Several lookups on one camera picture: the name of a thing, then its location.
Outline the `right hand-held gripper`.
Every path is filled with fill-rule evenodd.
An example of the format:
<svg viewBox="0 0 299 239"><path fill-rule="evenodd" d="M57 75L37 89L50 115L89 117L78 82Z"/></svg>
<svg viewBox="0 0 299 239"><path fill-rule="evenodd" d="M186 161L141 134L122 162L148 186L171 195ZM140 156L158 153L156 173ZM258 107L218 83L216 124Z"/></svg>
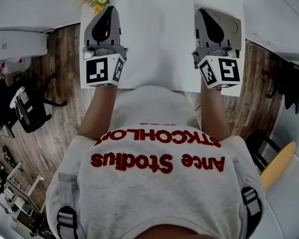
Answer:
<svg viewBox="0 0 299 239"><path fill-rule="evenodd" d="M200 71L209 89L224 89L242 84L239 57L236 49L230 47L228 19L228 15L209 8L200 8L195 15L196 38L200 48L209 48L212 43L227 46L205 56L200 56L198 51L192 53L195 68Z"/></svg>

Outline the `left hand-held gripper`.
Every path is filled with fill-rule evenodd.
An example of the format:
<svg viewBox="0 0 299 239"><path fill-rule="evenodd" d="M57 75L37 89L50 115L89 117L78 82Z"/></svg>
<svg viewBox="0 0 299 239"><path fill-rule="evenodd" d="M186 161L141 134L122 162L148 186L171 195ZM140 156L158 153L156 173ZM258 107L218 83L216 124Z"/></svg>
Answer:
<svg viewBox="0 0 299 239"><path fill-rule="evenodd" d="M86 27L86 46L80 57L82 88L119 84L128 52L127 48L120 45L120 29L119 14L114 6L98 13Z"/></svg>

